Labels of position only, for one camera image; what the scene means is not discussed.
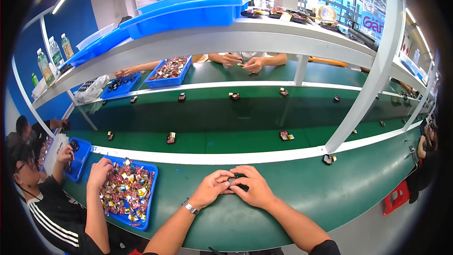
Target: plastic bottle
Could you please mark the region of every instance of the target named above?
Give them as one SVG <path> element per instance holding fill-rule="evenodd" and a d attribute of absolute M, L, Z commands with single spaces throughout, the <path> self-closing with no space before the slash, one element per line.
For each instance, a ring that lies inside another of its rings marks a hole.
<path fill-rule="evenodd" d="M 44 77 L 46 84 L 50 85 L 55 80 L 55 77 L 52 71 L 50 70 L 47 56 L 41 51 L 41 49 L 38 49 L 37 54 L 39 69 L 41 70 L 42 76 Z"/>
<path fill-rule="evenodd" d="M 39 83 L 38 78 L 37 78 L 37 76 L 34 73 L 31 74 L 31 82 L 33 83 L 33 85 L 35 87 Z"/>
<path fill-rule="evenodd" d="M 386 20 L 387 0 L 363 0 L 362 25 L 360 30 L 381 42 L 384 21 Z"/>
<path fill-rule="evenodd" d="M 61 47 L 63 48 L 64 55 L 66 56 L 66 60 L 71 58 L 74 55 L 74 52 L 72 51 L 71 43 L 69 42 L 69 39 L 66 37 L 66 35 L 63 33 L 61 35 Z"/>
<path fill-rule="evenodd" d="M 54 37 L 49 38 L 50 44 L 50 55 L 52 57 L 52 62 L 54 63 L 55 67 L 59 69 L 64 64 L 63 56 L 61 55 L 60 47 L 58 46 L 57 42 L 54 40 Z"/>

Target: silver wristwatch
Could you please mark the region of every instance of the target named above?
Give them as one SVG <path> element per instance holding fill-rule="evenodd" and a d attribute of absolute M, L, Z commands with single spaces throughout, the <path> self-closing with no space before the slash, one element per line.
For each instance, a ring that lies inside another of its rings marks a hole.
<path fill-rule="evenodd" d="M 200 213 L 199 210 L 195 209 L 192 205 L 189 204 L 188 202 L 189 198 L 186 198 L 182 203 L 181 205 L 183 205 L 184 207 L 186 207 L 186 209 L 188 209 L 190 211 L 190 213 L 193 213 L 194 215 L 198 215 L 198 213 Z"/>

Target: face mask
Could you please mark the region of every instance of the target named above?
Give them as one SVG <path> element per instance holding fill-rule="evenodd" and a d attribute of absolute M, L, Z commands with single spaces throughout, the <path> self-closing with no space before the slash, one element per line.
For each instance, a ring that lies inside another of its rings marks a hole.
<path fill-rule="evenodd" d="M 30 133 L 30 136 L 28 137 L 28 139 L 25 141 L 27 145 L 30 145 L 30 146 L 33 146 L 34 145 L 34 141 L 36 139 L 36 132 L 34 130 L 31 131 Z"/>

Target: red stool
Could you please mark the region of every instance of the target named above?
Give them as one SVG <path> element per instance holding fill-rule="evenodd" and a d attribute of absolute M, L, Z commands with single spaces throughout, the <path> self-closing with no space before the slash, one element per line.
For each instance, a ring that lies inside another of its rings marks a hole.
<path fill-rule="evenodd" d="M 390 203 L 390 195 L 393 192 L 397 192 L 398 196 L 395 200 L 393 200 L 393 205 Z M 389 213 L 393 212 L 397 208 L 401 207 L 405 202 L 407 202 L 410 198 L 409 189 L 407 188 L 406 180 L 403 180 L 389 195 L 385 197 L 386 202 L 386 211 L 382 213 L 383 216 L 388 215 Z"/>

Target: floor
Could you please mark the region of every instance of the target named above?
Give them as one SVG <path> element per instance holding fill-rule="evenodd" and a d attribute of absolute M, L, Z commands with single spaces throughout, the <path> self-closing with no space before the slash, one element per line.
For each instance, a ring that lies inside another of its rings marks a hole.
<path fill-rule="evenodd" d="M 381 201 L 360 217 L 332 230 L 329 235 L 337 242 L 344 255 L 386 255 L 393 250 L 411 230 L 412 224 L 422 211 L 424 199 L 429 188 L 420 193 L 419 200 L 413 204 L 406 202 L 394 212 L 382 216 L 384 202 Z M 306 255 L 296 245 L 282 247 L 285 255 Z M 177 255 L 198 255 L 199 252 L 181 248 Z"/>

